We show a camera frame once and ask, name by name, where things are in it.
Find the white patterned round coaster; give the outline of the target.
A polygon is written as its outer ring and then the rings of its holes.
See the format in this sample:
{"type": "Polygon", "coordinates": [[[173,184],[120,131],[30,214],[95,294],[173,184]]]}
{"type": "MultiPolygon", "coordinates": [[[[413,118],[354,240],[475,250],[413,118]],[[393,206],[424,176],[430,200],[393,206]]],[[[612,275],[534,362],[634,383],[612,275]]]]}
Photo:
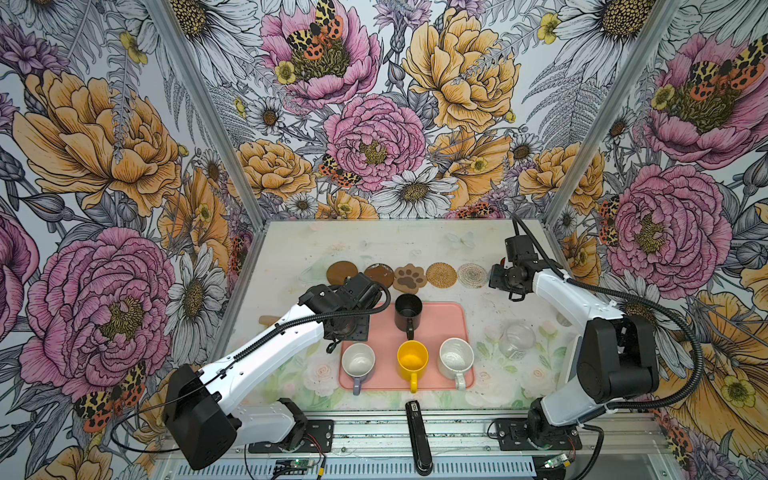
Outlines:
{"type": "Polygon", "coordinates": [[[488,272],[481,265],[466,263],[457,270],[459,282],[466,288],[479,289],[488,284],[488,272]]]}

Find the dark brown round coaster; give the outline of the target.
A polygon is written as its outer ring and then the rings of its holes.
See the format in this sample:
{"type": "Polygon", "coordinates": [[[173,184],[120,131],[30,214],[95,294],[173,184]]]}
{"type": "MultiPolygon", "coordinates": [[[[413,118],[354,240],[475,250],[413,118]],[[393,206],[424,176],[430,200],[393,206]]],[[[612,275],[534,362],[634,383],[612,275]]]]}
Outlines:
{"type": "Polygon", "coordinates": [[[348,279],[359,273],[357,266],[350,261],[337,261],[331,264],[326,271],[326,279],[329,285],[341,286],[348,279]]]}

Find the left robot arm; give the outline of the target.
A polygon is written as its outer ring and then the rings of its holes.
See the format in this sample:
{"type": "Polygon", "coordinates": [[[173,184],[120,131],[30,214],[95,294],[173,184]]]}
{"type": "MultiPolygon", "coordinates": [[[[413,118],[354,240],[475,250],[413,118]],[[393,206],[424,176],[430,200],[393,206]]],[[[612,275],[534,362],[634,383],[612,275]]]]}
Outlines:
{"type": "Polygon", "coordinates": [[[308,420],[293,401],[281,398],[253,410],[242,402],[309,346],[326,340],[333,351],[344,341],[367,339],[372,316],[390,303],[389,289],[362,273],[340,286],[316,285],[239,349],[198,370],[178,368],[168,383],[162,420],[189,467],[207,468],[234,446],[295,450],[307,442],[308,420]]]}

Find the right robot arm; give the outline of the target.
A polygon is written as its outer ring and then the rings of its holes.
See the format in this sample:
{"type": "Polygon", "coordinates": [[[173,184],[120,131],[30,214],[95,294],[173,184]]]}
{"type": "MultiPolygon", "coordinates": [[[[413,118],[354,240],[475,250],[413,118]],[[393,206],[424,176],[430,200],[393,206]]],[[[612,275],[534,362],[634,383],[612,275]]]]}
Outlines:
{"type": "Polygon", "coordinates": [[[579,424],[655,391],[659,374],[653,325],[599,299],[536,246],[525,234],[507,238],[506,259],[491,268],[489,286],[512,301],[534,294],[581,329],[570,379],[535,400],[520,428],[532,447],[544,449],[565,446],[579,424]]]}

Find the glossy brown round coaster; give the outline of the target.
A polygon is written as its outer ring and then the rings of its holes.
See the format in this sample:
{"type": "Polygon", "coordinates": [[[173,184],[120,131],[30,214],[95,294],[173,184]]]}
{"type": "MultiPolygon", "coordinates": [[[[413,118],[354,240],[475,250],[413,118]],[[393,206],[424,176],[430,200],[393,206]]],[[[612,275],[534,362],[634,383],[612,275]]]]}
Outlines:
{"type": "Polygon", "coordinates": [[[390,288],[394,283],[394,270],[386,264],[376,263],[368,266],[364,274],[372,281],[390,288]]]}

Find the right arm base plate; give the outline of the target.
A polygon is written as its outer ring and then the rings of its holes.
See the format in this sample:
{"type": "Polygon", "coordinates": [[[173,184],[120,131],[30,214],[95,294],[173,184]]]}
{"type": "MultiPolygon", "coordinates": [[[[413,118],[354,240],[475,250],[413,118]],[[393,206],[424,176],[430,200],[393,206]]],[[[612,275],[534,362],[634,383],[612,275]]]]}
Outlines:
{"type": "Polygon", "coordinates": [[[578,430],[574,426],[531,427],[522,418],[497,418],[488,433],[498,442],[501,451],[578,451],[583,448],[578,430]]]}

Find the cork round coaster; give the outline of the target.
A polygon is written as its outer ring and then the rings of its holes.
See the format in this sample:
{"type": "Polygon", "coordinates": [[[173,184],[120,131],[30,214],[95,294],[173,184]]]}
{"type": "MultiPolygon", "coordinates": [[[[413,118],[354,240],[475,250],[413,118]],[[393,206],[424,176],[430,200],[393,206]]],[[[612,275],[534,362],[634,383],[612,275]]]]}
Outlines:
{"type": "Polygon", "coordinates": [[[435,262],[427,268],[426,278],[436,288],[447,289],[458,281],[458,274],[451,265],[435,262]]]}

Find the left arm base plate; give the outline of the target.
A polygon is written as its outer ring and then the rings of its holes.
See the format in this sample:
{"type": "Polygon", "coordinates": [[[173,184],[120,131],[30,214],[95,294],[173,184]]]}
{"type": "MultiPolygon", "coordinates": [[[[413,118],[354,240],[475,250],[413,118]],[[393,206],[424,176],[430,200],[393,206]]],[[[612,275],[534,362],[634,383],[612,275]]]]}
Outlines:
{"type": "Polygon", "coordinates": [[[330,419],[310,419],[303,434],[294,428],[289,436],[278,443],[252,443],[247,450],[251,454],[330,453],[334,440],[335,422],[330,419]]]}

